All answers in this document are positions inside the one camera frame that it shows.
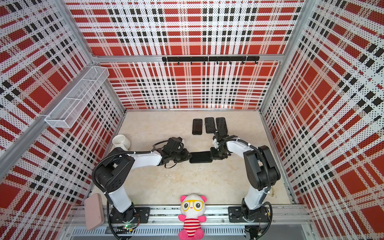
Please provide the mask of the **black phone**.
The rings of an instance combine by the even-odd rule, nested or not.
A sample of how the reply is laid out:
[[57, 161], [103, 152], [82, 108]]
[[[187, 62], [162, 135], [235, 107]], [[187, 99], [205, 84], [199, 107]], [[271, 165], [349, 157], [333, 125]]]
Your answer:
[[214, 134], [216, 132], [215, 118], [213, 117], [205, 118], [205, 129], [207, 134]]
[[228, 127], [224, 117], [216, 118], [217, 130], [221, 136], [228, 135]]

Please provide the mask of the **black phone case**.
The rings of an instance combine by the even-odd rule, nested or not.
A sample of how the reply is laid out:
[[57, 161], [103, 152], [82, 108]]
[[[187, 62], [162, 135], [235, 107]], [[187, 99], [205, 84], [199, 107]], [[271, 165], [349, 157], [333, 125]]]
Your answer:
[[212, 163], [211, 152], [193, 152], [191, 153], [192, 157], [190, 158], [191, 164], [202, 164], [202, 163]]

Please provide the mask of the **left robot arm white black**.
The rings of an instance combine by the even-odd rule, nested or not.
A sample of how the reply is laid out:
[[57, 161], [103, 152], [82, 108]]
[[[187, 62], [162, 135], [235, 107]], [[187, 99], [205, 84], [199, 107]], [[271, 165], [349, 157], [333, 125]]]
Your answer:
[[114, 148], [92, 172], [94, 185], [102, 191], [108, 203], [119, 213], [125, 213], [133, 205], [124, 188], [131, 170], [143, 167], [166, 166], [188, 161], [192, 154], [184, 147], [182, 138], [171, 137], [158, 142], [149, 151], [126, 151]]

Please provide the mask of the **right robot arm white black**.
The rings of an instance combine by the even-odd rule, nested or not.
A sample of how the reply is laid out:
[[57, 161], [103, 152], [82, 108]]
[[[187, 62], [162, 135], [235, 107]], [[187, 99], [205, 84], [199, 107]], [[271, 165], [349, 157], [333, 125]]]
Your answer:
[[213, 145], [212, 160], [224, 160], [231, 154], [236, 154], [244, 160], [250, 188], [243, 204], [249, 211], [260, 208], [272, 186], [281, 178], [269, 147], [255, 147], [235, 135], [221, 137], [219, 134], [213, 137]]

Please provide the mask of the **pink phone case at edge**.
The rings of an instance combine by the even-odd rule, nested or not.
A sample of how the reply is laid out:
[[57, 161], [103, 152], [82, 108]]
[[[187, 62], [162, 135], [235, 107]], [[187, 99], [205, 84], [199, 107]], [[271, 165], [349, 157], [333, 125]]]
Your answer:
[[85, 222], [87, 231], [92, 231], [104, 223], [104, 210], [100, 194], [94, 194], [85, 200]]

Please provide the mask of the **white mug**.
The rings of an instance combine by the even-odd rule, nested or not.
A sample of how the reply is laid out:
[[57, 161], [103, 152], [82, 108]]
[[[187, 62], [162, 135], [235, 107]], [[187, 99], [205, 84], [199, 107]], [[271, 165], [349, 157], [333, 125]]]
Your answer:
[[112, 139], [112, 143], [115, 148], [121, 148], [124, 151], [128, 151], [131, 146], [130, 140], [124, 135], [116, 135]]

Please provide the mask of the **pink panda plush toy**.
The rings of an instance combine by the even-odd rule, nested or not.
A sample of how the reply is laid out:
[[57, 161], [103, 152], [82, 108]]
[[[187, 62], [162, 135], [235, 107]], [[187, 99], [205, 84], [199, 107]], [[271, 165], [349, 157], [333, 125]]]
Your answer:
[[183, 229], [179, 232], [180, 240], [202, 240], [205, 232], [201, 223], [207, 221], [204, 215], [206, 211], [207, 198], [196, 194], [181, 196], [181, 214], [179, 220], [184, 223]]

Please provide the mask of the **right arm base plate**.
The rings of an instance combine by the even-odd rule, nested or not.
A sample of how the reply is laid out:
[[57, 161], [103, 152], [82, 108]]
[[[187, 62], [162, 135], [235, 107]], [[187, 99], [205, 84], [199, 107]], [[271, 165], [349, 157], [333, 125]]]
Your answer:
[[231, 223], [267, 223], [269, 222], [268, 208], [261, 206], [256, 210], [249, 210], [247, 206], [228, 207]]

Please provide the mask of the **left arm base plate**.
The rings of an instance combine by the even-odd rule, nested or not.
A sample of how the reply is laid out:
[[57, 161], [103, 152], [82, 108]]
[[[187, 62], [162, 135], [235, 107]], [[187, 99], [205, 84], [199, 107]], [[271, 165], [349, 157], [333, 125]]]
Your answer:
[[135, 207], [134, 209], [128, 209], [124, 213], [118, 212], [115, 208], [109, 213], [109, 219], [112, 224], [146, 224], [150, 216], [149, 207]]

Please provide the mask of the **black wall hook rail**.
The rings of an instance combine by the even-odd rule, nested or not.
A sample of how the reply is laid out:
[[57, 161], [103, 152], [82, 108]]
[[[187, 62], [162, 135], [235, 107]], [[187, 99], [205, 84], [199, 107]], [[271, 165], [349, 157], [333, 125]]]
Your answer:
[[164, 63], [174, 62], [258, 62], [260, 56], [206, 56], [206, 57], [162, 57]]

